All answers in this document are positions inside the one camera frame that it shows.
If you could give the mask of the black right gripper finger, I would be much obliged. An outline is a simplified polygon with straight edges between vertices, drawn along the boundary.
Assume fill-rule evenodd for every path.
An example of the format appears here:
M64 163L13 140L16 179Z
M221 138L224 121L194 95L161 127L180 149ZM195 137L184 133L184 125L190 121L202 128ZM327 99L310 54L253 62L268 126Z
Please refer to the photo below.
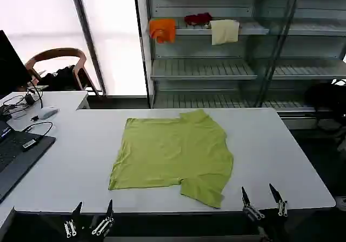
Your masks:
M288 215L288 210L287 210L287 203L288 202L281 197L279 191L272 184L269 184L269 188L270 188L272 196L274 197L274 200L277 204L278 215L279 216L287 216Z
M265 218L265 215L257 210L250 202L248 195L244 189L241 187L242 191L242 201L243 201L243 212L251 221L261 221Z

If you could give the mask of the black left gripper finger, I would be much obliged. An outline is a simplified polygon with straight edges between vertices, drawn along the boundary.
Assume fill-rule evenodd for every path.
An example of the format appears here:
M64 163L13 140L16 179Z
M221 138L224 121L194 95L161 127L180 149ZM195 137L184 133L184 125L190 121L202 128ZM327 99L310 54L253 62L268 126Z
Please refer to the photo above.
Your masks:
M109 201L106 213L101 215L95 215L91 222L91 235L92 236L106 236L114 224L113 218L113 201Z
M72 211L69 217L64 221L64 229L67 238L77 238L81 234L81 209L83 202L81 201Z

